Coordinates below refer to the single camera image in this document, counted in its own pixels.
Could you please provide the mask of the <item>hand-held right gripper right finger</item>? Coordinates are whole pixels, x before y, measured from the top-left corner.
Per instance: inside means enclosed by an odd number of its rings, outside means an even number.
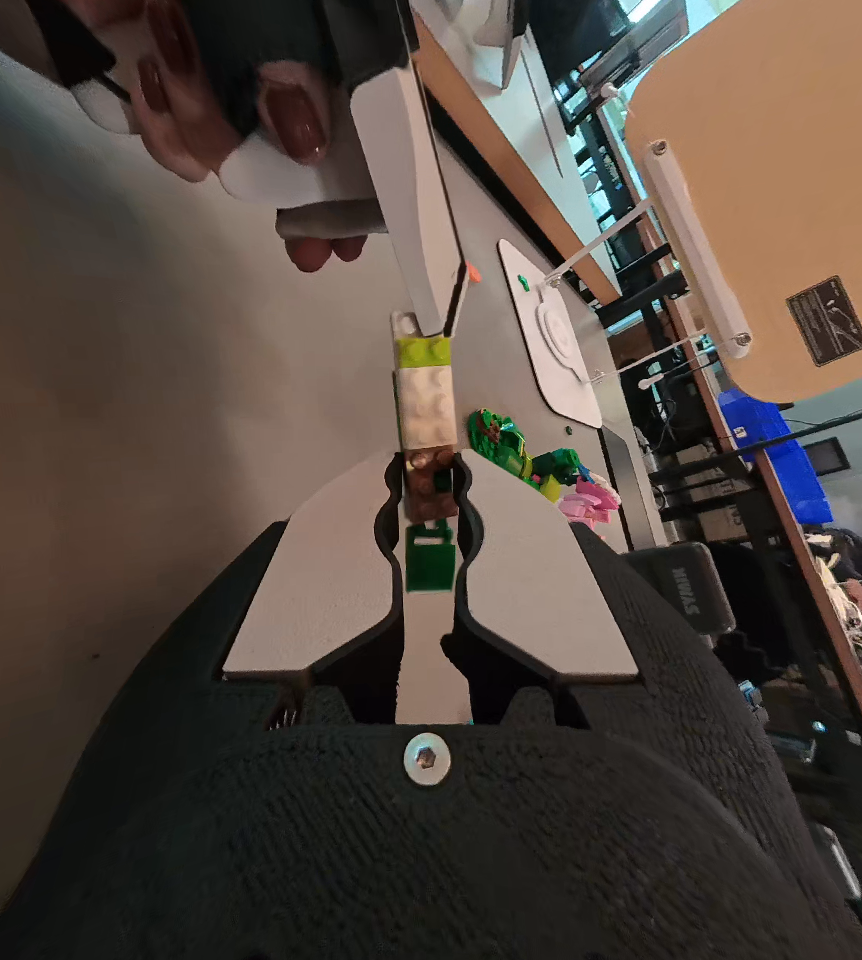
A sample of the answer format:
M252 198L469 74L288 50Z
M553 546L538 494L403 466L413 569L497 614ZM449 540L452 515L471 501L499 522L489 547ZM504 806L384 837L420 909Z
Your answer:
M636 683L639 667L571 525L484 456L455 461L461 563L441 647L472 722L497 724L519 690L556 706L574 687Z

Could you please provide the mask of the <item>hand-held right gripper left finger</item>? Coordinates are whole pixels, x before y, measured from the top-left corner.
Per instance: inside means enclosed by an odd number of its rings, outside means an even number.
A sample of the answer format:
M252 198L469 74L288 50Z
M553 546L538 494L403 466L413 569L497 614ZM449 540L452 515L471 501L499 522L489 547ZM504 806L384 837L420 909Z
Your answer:
M401 471L401 456L382 451L293 512L223 678L277 683L297 702L312 688L334 688L358 723L394 722L405 646L395 557Z

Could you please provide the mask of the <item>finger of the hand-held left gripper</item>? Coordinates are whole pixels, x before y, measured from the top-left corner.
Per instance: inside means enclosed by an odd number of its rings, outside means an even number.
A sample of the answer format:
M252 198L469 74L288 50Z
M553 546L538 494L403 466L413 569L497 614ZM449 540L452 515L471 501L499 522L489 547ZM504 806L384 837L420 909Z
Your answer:
M417 326L425 337L450 337L469 269L413 65L361 83L350 112Z

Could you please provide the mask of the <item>green lego plate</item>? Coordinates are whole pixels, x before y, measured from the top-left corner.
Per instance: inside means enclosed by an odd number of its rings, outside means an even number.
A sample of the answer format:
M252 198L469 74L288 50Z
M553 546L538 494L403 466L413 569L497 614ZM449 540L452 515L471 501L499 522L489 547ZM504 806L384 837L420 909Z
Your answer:
M405 589L448 594L457 574L457 546L447 519L413 524L405 536Z

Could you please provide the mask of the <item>white and lime lego assembly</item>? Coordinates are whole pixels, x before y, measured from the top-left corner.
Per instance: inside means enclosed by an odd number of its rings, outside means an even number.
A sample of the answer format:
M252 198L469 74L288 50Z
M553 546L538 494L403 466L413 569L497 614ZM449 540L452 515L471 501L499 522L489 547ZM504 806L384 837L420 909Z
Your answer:
M451 341L442 335L422 336L414 315L401 311L391 314L390 331L406 513L413 524L446 521L458 513Z

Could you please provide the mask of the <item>lego flower model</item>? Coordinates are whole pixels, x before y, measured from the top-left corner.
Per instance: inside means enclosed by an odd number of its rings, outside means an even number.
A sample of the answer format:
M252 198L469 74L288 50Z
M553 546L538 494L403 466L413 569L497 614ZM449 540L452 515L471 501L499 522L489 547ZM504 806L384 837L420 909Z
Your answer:
M540 493L570 523L595 530L622 507L617 491L581 462L577 450L532 455L514 421L488 409L473 412L466 426L472 450Z

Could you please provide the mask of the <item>person's left hand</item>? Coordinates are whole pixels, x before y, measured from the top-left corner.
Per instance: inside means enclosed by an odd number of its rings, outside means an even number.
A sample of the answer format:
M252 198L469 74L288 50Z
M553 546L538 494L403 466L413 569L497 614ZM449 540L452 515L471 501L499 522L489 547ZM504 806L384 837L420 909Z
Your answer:
M191 184L217 174L243 138L229 123L202 65L179 2L68 2L127 66L133 129L148 153ZM284 61L257 70L256 110L291 161L315 166L331 143L331 95L323 76Z

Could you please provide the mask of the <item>light wood background table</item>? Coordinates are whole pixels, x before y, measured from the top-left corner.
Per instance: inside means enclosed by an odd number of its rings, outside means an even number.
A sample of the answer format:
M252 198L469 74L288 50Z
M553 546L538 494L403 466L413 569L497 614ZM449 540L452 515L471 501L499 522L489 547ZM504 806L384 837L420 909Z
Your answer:
M439 134L478 165L545 257L563 261L601 229L532 30L508 81L504 48L478 42L493 5L412 2L416 65Z

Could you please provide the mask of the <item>white desk stand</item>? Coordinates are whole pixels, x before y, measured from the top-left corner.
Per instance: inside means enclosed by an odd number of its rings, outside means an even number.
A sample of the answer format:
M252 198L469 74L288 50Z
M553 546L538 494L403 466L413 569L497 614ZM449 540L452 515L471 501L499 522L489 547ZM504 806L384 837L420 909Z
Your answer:
M538 267L509 241L500 240L497 245L539 392L553 412L593 428L603 424L595 387L608 374L588 371L560 285L581 259L651 211L656 211L665 227L672 253L682 255L687 288L706 308L715 344L730 358L741 359L749 354L753 343L749 321L725 278L671 141L651 142L643 166L651 184L649 195L554 270L540 274ZM520 286L519 274L530 282L529 293Z

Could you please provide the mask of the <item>blue plastic bin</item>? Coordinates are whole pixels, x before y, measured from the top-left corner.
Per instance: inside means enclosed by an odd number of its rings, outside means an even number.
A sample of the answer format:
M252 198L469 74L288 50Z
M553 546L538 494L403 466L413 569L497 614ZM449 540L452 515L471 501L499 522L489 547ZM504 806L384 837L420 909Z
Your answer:
M764 441L791 436L776 404L755 399L737 388L722 391L717 398L721 415L738 449L746 450ZM833 512L807 454L796 439L764 448L792 514L801 526L833 523Z

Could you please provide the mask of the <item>tan board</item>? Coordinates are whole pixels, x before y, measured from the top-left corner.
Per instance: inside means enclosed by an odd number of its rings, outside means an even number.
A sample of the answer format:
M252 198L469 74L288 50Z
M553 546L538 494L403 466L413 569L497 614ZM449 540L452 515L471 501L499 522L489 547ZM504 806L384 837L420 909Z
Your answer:
M625 137L734 384L862 378L862 2L739 2L641 79Z

